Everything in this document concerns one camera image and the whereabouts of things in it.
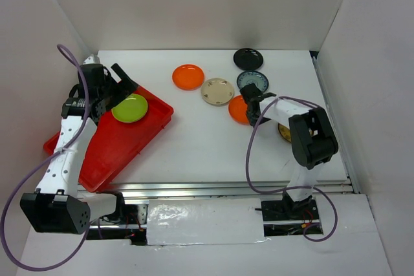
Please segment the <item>green plate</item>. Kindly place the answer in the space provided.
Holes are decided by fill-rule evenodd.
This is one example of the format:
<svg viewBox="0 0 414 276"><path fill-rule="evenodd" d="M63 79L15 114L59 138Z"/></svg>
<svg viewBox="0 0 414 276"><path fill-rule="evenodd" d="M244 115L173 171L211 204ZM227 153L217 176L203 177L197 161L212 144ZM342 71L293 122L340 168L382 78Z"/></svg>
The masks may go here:
<svg viewBox="0 0 414 276"><path fill-rule="evenodd" d="M145 97L131 94L116 107L111 109L113 117L122 123L134 123L142 119L149 109Z"/></svg>

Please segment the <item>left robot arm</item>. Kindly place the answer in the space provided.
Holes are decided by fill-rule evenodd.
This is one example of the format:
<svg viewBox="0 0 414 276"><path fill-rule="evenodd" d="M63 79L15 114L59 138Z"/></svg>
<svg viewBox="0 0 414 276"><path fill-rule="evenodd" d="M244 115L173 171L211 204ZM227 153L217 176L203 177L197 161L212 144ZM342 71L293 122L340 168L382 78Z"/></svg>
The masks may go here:
<svg viewBox="0 0 414 276"><path fill-rule="evenodd" d="M100 63L80 67L79 83L62 106L53 158L35 191L21 197L20 207L38 233L82 234L101 217L114 224L127 218L128 208L120 193L78 198L80 171L100 118L138 88L118 64L111 69L120 81Z"/></svg>

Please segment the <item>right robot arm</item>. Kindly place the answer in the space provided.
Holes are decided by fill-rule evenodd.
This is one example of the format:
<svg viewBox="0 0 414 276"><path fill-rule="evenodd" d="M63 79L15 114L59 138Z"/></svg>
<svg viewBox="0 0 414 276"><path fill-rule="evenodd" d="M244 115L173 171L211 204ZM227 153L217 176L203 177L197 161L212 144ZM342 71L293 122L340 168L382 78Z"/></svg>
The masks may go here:
<svg viewBox="0 0 414 276"><path fill-rule="evenodd" d="M293 175L282 191L279 206L263 210L272 216L298 218L312 201L313 187L324 164L331 161L339 150L326 110L310 101L264 93L253 83L240 90L246 103L246 117L253 127L246 152L245 171L249 186L249 162L254 136L261 124L275 121L290 133L293 157Z"/></svg>

